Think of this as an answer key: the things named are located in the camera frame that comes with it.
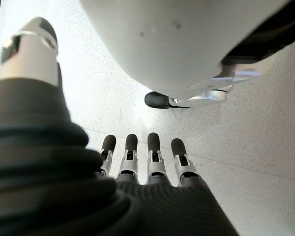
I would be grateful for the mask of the black silver robot left hand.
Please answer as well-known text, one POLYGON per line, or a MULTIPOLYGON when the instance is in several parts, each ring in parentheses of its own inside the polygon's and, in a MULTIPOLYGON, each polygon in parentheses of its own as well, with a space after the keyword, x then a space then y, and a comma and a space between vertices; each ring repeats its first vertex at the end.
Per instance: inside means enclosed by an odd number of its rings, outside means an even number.
POLYGON ((166 174, 156 133, 147 138, 147 182, 139 184, 137 136, 126 138, 117 178, 116 138, 87 149, 71 121, 57 36, 41 17, 3 46, 0 60, 0 236, 235 236, 209 186, 171 142, 178 185, 166 174))

